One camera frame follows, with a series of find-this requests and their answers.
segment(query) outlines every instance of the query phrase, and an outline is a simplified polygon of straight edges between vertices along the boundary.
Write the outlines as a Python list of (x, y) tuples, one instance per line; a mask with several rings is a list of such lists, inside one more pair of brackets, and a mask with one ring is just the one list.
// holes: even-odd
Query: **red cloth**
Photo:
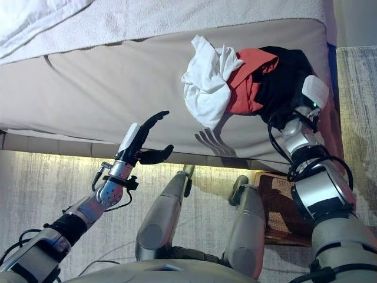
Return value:
[(233, 114), (247, 114), (263, 107), (254, 101), (260, 83), (253, 82), (253, 72), (265, 74), (273, 71), (279, 61), (278, 57), (266, 51), (248, 48), (237, 52), (244, 64), (233, 71), (228, 80), (231, 96), (226, 108)]

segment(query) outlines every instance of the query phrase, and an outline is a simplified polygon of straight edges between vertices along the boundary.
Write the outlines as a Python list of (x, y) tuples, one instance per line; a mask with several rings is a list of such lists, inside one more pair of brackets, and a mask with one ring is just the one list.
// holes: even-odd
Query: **white blanket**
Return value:
[(123, 40), (273, 19), (325, 23), (323, 0), (96, 0), (0, 60), (0, 64)]
[(93, 0), (0, 0), (0, 58)]

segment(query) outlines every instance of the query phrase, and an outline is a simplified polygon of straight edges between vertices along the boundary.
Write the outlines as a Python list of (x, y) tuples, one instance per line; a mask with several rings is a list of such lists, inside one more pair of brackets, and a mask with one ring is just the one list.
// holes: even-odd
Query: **white towel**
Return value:
[(0, 58), (94, 0), (0, 0)]
[(325, 23), (323, 1), (95, 0), (0, 59), (0, 64), (123, 40), (250, 22), (304, 18)]
[(190, 113), (204, 127), (213, 130), (230, 99), (226, 81), (243, 61), (232, 47), (214, 49), (204, 37), (191, 41), (196, 53), (182, 76), (184, 101)]

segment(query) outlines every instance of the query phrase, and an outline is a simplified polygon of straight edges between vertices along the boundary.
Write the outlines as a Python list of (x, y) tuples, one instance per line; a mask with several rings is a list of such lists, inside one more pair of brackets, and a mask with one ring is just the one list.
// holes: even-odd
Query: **brown mat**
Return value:
[(314, 226), (301, 217), (292, 200), (293, 183), (284, 176), (257, 172), (254, 185), (259, 186), (266, 212), (266, 244), (311, 246)]

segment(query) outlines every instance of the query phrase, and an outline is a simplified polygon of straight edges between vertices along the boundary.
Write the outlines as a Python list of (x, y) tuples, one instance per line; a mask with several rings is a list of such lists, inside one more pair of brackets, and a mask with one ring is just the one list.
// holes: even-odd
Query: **gray wall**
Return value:
[(377, 0), (333, 0), (333, 5), (338, 47), (377, 45)]

